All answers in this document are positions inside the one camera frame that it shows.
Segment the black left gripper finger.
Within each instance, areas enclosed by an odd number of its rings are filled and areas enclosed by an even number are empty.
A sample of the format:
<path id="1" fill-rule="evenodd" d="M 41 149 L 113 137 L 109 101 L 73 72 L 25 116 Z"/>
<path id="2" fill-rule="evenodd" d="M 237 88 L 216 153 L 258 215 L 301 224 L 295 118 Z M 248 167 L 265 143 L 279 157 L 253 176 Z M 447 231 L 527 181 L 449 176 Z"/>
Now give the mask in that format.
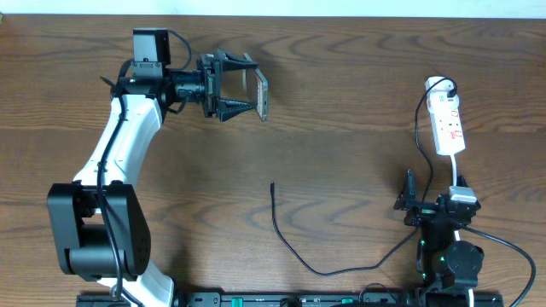
<path id="1" fill-rule="evenodd" d="M 221 72 L 258 68 L 256 61 L 248 60 L 242 55 L 233 55 L 223 49 L 217 49 L 216 57 Z"/>
<path id="2" fill-rule="evenodd" d="M 254 105 L 246 101 L 219 98 L 217 103 L 216 116 L 221 122 L 225 122 L 241 113 L 253 109 Z"/>

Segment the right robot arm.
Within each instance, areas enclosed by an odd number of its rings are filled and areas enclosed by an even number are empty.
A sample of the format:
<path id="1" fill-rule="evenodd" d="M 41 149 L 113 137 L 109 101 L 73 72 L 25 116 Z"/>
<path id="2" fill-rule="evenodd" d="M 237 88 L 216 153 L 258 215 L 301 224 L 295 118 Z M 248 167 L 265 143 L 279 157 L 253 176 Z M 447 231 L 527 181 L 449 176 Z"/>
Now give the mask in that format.
<path id="1" fill-rule="evenodd" d="M 423 284 L 407 294 L 413 306 L 475 306 L 474 288 L 482 269 L 483 249 L 462 240 L 459 229 L 481 208 L 474 191 L 459 176 L 455 186 L 434 202 L 417 199 L 415 179 L 408 171 L 393 206 L 405 211 L 404 224 L 421 231 L 416 268 Z"/>

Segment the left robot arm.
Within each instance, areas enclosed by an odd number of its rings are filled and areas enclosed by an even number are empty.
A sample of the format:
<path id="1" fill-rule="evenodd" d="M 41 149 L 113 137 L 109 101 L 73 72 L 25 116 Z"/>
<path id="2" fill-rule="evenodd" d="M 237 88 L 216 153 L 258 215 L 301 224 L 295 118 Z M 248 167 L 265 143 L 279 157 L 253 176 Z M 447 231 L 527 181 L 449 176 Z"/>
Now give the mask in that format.
<path id="1" fill-rule="evenodd" d="M 220 95 L 224 72 L 257 72 L 247 55 L 222 49 L 197 61 L 195 70 L 170 69 L 169 54 L 153 51 L 129 59 L 111 88 L 111 112 L 96 148 L 70 183 L 55 183 L 47 196 L 61 270 L 108 287 L 80 294 L 77 306 L 184 306 L 176 282 L 151 259 L 151 234 L 135 186 L 142 162 L 166 115 L 196 102 L 207 117 L 227 121 L 263 109 Z"/>

